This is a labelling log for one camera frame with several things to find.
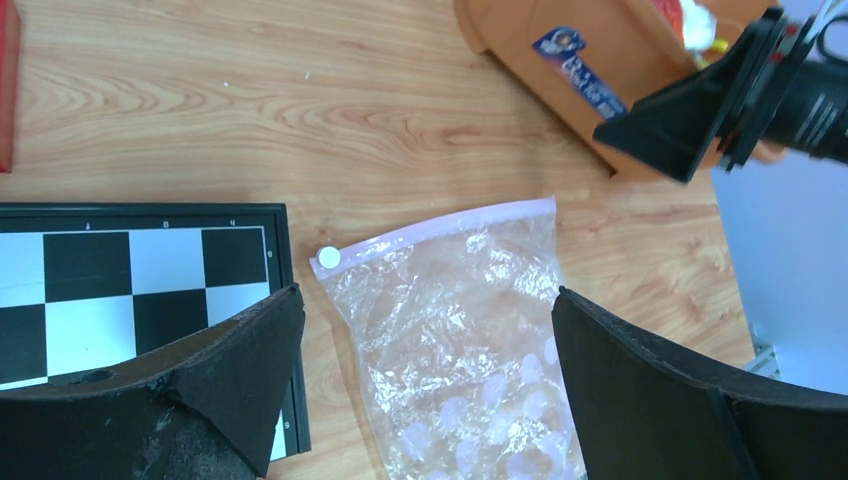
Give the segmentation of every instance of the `wood grain surface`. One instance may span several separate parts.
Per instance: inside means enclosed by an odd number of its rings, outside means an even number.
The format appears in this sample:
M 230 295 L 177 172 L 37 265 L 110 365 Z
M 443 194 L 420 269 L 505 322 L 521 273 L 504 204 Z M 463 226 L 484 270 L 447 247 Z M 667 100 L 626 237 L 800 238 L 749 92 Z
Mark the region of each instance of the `wood grain surface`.
M 19 0 L 2 201 L 285 202 L 313 451 L 272 479 L 383 478 L 349 332 L 308 258 L 412 222 L 555 195 L 569 285 L 725 362 L 752 355 L 712 186 L 627 185 L 450 0 Z

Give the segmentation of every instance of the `clear ziplock bag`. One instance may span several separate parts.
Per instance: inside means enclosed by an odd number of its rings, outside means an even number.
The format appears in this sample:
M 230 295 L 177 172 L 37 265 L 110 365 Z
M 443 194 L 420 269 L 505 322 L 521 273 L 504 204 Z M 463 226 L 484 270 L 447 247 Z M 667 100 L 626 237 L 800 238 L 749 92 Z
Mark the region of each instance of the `clear ziplock bag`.
M 353 333 L 392 479 L 585 470 L 551 325 L 564 284 L 553 198 L 447 215 L 312 268 Z

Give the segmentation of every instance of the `checkerboard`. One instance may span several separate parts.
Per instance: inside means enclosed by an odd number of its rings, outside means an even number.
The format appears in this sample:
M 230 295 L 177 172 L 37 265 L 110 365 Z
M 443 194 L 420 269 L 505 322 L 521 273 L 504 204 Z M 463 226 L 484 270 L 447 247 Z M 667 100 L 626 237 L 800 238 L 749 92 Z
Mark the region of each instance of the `checkerboard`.
M 283 281 L 269 266 L 288 252 L 267 223 L 82 220 L 78 229 L 61 229 L 66 219 L 59 230 L 27 231 L 20 220 L 2 228 L 15 220 L 0 216 L 0 390 L 61 383 L 150 352 L 230 318 Z M 289 450 L 290 400 L 272 460 Z

